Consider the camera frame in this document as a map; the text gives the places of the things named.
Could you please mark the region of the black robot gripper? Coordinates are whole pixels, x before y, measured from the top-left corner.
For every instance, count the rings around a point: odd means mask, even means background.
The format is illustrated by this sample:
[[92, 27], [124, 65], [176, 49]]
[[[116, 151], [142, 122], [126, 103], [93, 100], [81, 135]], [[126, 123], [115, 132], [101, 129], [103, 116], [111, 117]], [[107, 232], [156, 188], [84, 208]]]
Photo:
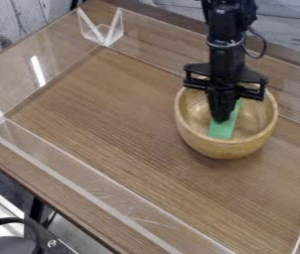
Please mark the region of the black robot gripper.
[[207, 37], [206, 43], [210, 59], [206, 63], [184, 64], [183, 85], [206, 92], [213, 118], [222, 123], [239, 98], [263, 99], [267, 79], [245, 65], [243, 38], [225, 42]]

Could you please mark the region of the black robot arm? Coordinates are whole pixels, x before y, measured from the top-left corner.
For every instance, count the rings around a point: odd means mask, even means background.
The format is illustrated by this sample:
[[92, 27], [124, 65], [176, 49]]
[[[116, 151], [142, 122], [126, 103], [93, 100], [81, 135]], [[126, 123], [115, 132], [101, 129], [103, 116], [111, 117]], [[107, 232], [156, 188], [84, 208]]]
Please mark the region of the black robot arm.
[[251, 32], [254, 0], [201, 0], [209, 33], [206, 63], [186, 63], [184, 86], [206, 92], [213, 119], [229, 120], [241, 98], [262, 100], [267, 77], [245, 65], [245, 34]]

